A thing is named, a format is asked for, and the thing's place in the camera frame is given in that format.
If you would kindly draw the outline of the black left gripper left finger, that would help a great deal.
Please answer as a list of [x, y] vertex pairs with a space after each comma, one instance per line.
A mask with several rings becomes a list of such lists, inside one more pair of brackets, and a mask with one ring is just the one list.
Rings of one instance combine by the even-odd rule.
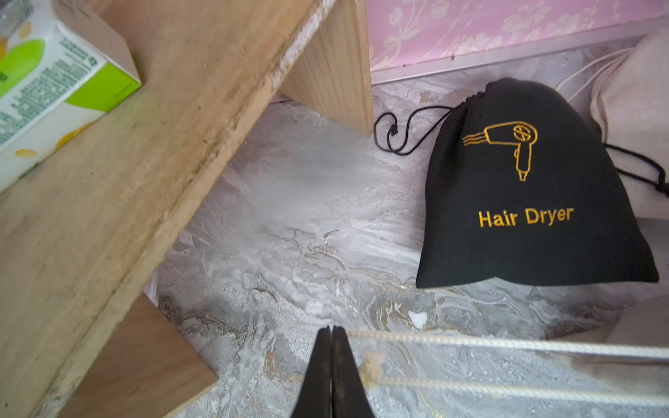
[[292, 418], [329, 418], [331, 416], [332, 332], [329, 327], [318, 331], [301, 391]]

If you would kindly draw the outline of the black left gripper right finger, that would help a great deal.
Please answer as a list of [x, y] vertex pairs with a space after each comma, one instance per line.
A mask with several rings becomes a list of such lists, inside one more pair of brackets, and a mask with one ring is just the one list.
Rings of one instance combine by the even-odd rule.
[[332, 332], [331, 376], [333, 417], [375, 418], [343, 327], [335, 326]]

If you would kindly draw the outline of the black drawstring bag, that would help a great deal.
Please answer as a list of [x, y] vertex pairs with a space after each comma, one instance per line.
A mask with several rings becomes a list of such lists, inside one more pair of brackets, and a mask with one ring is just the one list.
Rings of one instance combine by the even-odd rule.
[[502, 78], [430, 134], [418, 287], [659, 281], [620, 170], [556, 90]]

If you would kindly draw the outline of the beige hair dryer bag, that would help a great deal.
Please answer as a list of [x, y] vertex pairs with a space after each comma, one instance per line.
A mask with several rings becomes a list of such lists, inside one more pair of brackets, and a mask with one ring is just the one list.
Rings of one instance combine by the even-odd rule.
[[668, 219], [668, 29], [612, 52], [557, 84], [559, 91], [595, 67], [571, 94], [590, 92], [590, 115], [601, 132], [639, 218]]

